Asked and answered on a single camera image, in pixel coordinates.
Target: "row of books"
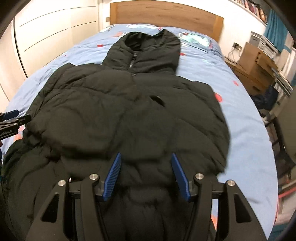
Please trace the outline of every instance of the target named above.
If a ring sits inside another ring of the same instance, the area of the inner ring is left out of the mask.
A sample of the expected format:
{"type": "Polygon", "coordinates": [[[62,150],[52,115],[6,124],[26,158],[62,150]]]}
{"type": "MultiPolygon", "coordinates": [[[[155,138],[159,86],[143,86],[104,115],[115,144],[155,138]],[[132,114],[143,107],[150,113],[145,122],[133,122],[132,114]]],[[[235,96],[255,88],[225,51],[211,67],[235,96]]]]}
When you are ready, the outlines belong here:
{"type": "Polygon", "coordinates": [[[260,18],[263,22],[267,24],[267,16],[259,4],[254,3],[250,0],[234,0],[234,1],[244,6],[246,9],[254,13],[258,18],[260,18]]]}

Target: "red dot on bedding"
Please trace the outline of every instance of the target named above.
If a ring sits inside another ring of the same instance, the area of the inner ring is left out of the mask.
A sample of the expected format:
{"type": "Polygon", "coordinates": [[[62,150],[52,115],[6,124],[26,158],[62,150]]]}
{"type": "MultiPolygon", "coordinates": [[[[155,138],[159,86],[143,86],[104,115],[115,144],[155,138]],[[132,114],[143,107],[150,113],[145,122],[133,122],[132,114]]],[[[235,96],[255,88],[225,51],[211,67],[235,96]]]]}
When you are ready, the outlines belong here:
{"type": "Polygon", "coordinates": [[[221,95],[215,93],[215,97],[216,97],[216,99],[217,99],[218,102],[222,102],[222,97],[221,97],[221,95]]]}

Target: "wooden headboard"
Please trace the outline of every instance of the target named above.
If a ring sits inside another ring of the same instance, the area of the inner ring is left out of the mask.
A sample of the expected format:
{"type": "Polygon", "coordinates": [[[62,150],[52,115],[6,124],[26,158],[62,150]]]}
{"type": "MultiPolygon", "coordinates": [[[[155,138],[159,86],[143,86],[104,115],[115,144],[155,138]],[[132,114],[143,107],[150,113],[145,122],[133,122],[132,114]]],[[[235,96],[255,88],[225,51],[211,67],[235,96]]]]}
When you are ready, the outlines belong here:
{"type": "Polygon", "coordinates": [[[110,24],[147,23],[205,34],[219,41],[224,18],[184,4],[136,0],[110,4],[110,24]]]}

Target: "blue bedsheet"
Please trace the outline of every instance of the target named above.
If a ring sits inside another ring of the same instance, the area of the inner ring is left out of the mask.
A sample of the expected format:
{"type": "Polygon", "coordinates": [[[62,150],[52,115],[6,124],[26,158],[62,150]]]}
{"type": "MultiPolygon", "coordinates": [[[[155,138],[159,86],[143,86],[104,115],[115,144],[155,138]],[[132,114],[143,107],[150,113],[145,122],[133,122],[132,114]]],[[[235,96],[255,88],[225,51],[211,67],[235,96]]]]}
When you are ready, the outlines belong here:
{"type": "MultiPolygon", "coordinates": [[[[233,179],[248,199],[268,237],[276,214],[278,190],[271,143],[264,124],[243,85],[225,64],[218,44],[211,38],[188,30],[166,27],[181,40],[177,75],[209,84],[221,104],[230,134],[228,165],[219,181],[233,179]]],[[[48,78],[60,66],[101,64],[120,36],[140,31],[154,35],[160,28],[144,24],[118,24],[75,45],[30,76],[10,101],[6,111],[18,109],[24,115],[48,78]]],[[[15,137],[3,142],[5,154],[15,137]]],[[[218,202],[213,203],[216,215],[218,202]]]]}

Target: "jacket zipper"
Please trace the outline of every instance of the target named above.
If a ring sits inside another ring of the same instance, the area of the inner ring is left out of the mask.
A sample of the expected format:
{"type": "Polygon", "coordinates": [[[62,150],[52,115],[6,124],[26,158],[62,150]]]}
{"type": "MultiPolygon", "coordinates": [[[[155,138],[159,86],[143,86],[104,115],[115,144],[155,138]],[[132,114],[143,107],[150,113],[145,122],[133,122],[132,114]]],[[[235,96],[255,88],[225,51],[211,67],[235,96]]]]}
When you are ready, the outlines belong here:
{"type": "Polygon", "coordinates": [[[136,53],[134,53],[133,57],[131,58],[131,64],[130,64],[129,68],[133,67],[133,65],[134,65],[134,63],[136,61],[137,56],[138,55],[136,53]]]}

